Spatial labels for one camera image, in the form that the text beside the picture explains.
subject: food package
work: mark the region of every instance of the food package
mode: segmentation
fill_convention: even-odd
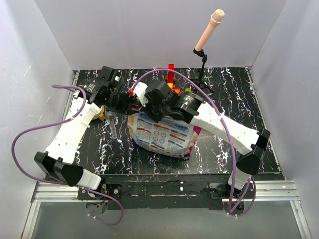
[[[144,112],[128,116],[128,128],[133,143],[152,152],[186,159],[201,130],[166,116],[154,122]]]

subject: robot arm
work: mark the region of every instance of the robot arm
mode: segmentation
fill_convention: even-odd
[[[34,158],[47,175],[70,186],[78,185],[94,190],[99,187],[101,177],[73,165],[73,161],[86,128],[102,105],[108,111],[125,115],[143,111],[154,121],[161,120],[165,115],[171,116],[175,120],[199,126],[228,141],[220,117],[202,97],[192,92],[179,95],[165,81],[154,81],[149,85],[138,83],[133,91],[120,93],[121,83],[118,72],[109,67],[103,67],[98,78],[80,83],[88,98],[83,111],[77,118],[62,125],[46,151],[38,152]],[[67,117],[72,117],[82,102],[83,98],[75,92]],[[257,174],[270,133],[265,129],[257,132],[227,116],[221,117],[229,129],[234,147],[241,153],[236,163],[235,180],[235,188],[241,190],[250,175]],[[231,175],[228,185],[232,183]]]
[[[66,118],[71,118],[82,103],[83,98],[74,95]],[[45,152],[38,152],[35,155],[35,162],[48,176],[70,186],[78,185],[93,190],[98,188],[101,177],[80,166],[73,165],[73,162],[80,140],[99,108],[96,104],[89,104],[86,101],[81,114],[74,120],[63,124]]]

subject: white wall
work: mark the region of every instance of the white wall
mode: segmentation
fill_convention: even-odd
[[[22,130],[61,120],[67,92],[51,84],[71,84],[72,70],[34,0],[0,0],[0,238],[20,238],[35,181],[24,176],[11,156]],[[16,152],[27,172],[43,177],[33,161],[58,128],[23,136]]]
[[[319,2],[288,0],[252,68],[283,173],[319,238]]]
[[[211,14],[224,22],[207,66],[252,65],[286,0],[35,0],[73,70],[201,66],[193,49]]]

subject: black marble surface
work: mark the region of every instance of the black marble surface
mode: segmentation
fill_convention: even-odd
[[[150,69],[120,70],[127,91],[142,74]],[[176,69],[189,78],[198,75],[196,68]],[[98,70],[81,70],[78,82],[92,78]],[[167,73],[156,72],[144,82],[164,79]],[[263,121],[245,68],[206,68],[205,81],[215,91],[209,94],[221,113],[244,126],[261,130]],[[176,87],[190,87],[181,77],[176,77]],[[202,130],[189,160],[171,158],[147,151],[132,143],[127,128],[127,116],[117,114],[118,138],[110,136],[105,121],[93,120],[81,140],[76,153],[76,163],[98,174],[149,174],[149,173],[230,173],[231,152],[228,143]],[[260,172],[279,172],[271,145],[269,145]]]

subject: red object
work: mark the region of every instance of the red object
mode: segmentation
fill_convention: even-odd
[[[174,64],[169,64],[168,65],[168,68],[170,70],[174,70]],[[175,85],[175,80],[174,80],[174,73],[173,72],[168,72],[168,75],[167,75],[167,83],[172,83],[173,85]]]
[[[174,70],[174,64],[169,64],[168,68],[170,70]],[[180,89],[175,88],[175,80],[176,80],[176,77],[174,76],[174,73],[169,71],[167,74],[167,77],[165,78],[165,81],[167,82],[168,86],[179,95]]]

